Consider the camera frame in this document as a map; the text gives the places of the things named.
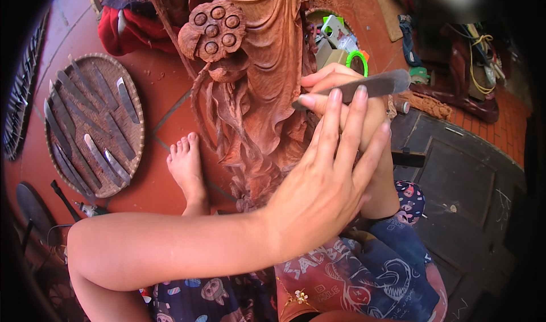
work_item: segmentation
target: woven bamboo tray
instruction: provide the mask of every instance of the woven bamboo tray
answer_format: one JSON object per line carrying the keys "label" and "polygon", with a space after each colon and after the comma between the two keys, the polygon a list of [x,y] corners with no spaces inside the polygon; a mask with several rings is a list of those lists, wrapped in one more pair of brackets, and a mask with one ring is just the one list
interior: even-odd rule
{"label": "woven bamboo tray", "polygon": [[[122,184],[122,187],[119,188],[104,173],[103,169],[100,167],[98,162],[95,160],[95,158],[91,154],[89,148],[87,147],[84,141],[84,135],[85,134],[91,135],[93,141],[97,145],[97,148],[101,151],[103,155],[104,155],[104,148],[108,148],[108,150],[112,153],[112,155],[119,162],[119,164],[121,164],[121,166],[127,171],[127,173],[131,176],[131,178],[133,178],[133,175],[135,174],[138,168],[138,165],[140,163],[140,159],[142,158],[142,151],[144,150],[144,114],[142,112],[142,105],[140,104],[140,99],[136,92],[137,89],[129,73],[127,72],[125,67],[123,67],[119,63],[119,61],[117,61],[113,57],[106,54],[102,54],[102,53],[91,53],[91,54],[83,55],[82,57],[75,59],[75,61],[77,65],[79,66],[79,68],[81,69],[82,73],[85,75],[86,79],[91,84],[92,88],[99,94],[99,96],[105,102],[107,102],[104,94],[100,90],[99,84],[93,72],[92,63],[95,63],[95,65],[99,68],[100,72],[104,76],[106,83],[110,87],[110,90],[112,91],[114,97],[118,101],[119,107],[115,111],[111,111],[108,109],[107,106],[101,106],[101,104],[94,97],[92,97],[91,93],[89,93],[89,91],[84,86],[82,81],[78,78],[78,75],[75,73],[74,69],[72,68],[70,64],[65,68],[65,73],[72,80],[72,82],[74,82],[76,87],[78,87],[79,90],[84,94],[84,96],[92,102],[93,106],[99,110],[99,113],[97,114],[89,110],[84,105],[80,104],[78,100],[76,100],[72,96],[72,94],[69,93],[64,86],[62,86],[59,80],[55,80],[53,81],[53,85],[57,89],[59,96],[65,103],[67,98],[71,98],[72,101],[76,103],[77,107],[79,107],[79,109],[83,111],[88,118],[92,119],[92,121],[94,121],[95,124],[97,124],[101,129],[103,129],[107,133],[109,133],[110,129],[108,128],[108,124],[104,118],[104,114],[109,112],[112,115],[114,121],[117,123],[125,139],[127,140],[127,142],[129,143],[129,145],[131,146],[131,148],[136,154],[136,157],[133,160],[129,161],[126,158],[126,156],[123,154],[121,148],[119,147],[119,145],[117,144],[116,140],[113,137],[110,137],[110,138],[105,137],[101,133],[89,127],[87,124],[84,124],[84,121],[69,107],[67,107],[67,111],[70,117],[72,118],[74,125],[76,126],[76,137],[74,141],[76,142],[76,145],[78,146],[81,154],[83,155],[83,157],[89,164],[89,167],[92,169],[94,174],[102,183],[102,187],[98,188],[95,185],[95,183],[91,180],[91,177],[85,171],[82,163],[79,161],[74,151],[72,151],[72,158],[71,158],[72,165],[80,174],[80,176],[84,179],[84,181],[87,183],[89,188],[94,192],[95,196],[109,197],[116,194],[124,187],[126,187],[127,184],[120,179],[120,181],[123,184]],[[140,120],[139,124],[135,124],[133,123],[133,121],[131,121],[131,118],[127,114],[127,111],[122,104],[119,91],[116,86],[116,82],[120,77],[123,77],[123,81],[125,82],[125,86],[127,87],[127,92],[129,93],[129,96],[131,97],[131,100],[133,102],[133,107],[135,108],[136,114]],[[55,116],[55,119],[57,120],[65,136],[68,135],[68,130],[66,129],[64,124],[62,124],[62,121],[60,120],[58,116],[57,110],[53,106],[51,98],[49,98],[48,100],[51,107],[51,111],[53,112],[53,116]],[[57,137],[51,132],[49,124],[47,122],[45,123],[45,140],[47,143],[49,156],[51,157],[51,162],[53,162],[53,166],[55,167],[55,170],[57,171],[59,176],[61,176],[63,181],[66,182],[67,185],[69,185],[75,191],[79,192],[78,189],[76,189],[76,187],[68,180],[68,178],[62,172],[61,168],[57,164],[57,160],[55,159],[51,151],[51,146],[54,143],[58,143],[58,140],[57,140]]]}

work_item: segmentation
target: leg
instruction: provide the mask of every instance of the leg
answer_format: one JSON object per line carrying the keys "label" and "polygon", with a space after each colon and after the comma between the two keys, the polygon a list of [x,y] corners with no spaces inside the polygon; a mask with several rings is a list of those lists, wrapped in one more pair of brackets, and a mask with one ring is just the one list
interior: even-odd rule
{"label": "leg", "polygon": [[210,206],[201,170],[199,136],[196,133],[189,133],[171,145],[167,166],[186,196],[187,205],[182,215],[209,215]]}

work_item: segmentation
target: green plastic ring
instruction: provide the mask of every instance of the green plastic ring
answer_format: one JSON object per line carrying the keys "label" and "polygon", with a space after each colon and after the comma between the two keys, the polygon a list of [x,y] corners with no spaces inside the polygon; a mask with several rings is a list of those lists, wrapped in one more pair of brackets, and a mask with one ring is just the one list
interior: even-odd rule
{"label": "green plastic ring", "polygon": [[347,61],[345,62],[345,66],[351,67],[351,61],[354,57],[359,57],[362,59],[362,63],[364,64],[364,77],[368,77],[368,62],[366,61],[366,58],[364,58],[364,54],[362,54],[360,51],[352,51],[349,53],[349,56],[347,57]]}

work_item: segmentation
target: red cloth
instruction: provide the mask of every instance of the red cloth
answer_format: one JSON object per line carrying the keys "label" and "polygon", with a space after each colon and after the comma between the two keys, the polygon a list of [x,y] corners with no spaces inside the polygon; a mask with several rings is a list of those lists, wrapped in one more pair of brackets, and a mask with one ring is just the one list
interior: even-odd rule
{"label": "red cloth", "polygon": [[[160,22],[156,22],[123,10],[126,25],[118,34],[119,10],[104,7],[99,22],[99,38],[104,49],[117,57],[143,48],[157,48],[171,54],[177,54],[176,47]],[[180,28],[173,27],[178,34]]]}

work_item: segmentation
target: gold necklace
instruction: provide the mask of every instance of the gold necklace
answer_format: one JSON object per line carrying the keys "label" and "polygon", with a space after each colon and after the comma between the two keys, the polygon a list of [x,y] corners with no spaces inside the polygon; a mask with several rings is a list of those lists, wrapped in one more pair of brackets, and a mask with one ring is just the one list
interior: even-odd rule
{"label": "gold necklace", "polygon": [[282,287],[283,287],[284,291],[286,292],[286,294],[288,295],[288,299],[286,300],[286,303],[284,304],[284,307],[282,309],[281,316],[279,317],[279,319],[282,319],[282,315],[284,314],[284,310],[286,309],[286,307],[290,303],[293,303],[293,302],[297,302],[298,304],[304,304],[305,303],[306,305],[313,308],[316,312],[319,312],[317,309],[315,309],[314,306],[310,305],[309,302],[307,301],[309,296],[305,294],[305,292],[304,292],[305,288],[303,288],[302,290],[296,290],[294,292],[295,295],[296,295],[296,298],[293,298],[292,295],[290,294],[290,292],[288,292],[288,290],[284,286],[283,282],[281,281],[281,278],[279,278],[278,276],[276,278],[277,278],[278,282],[282,285]]}

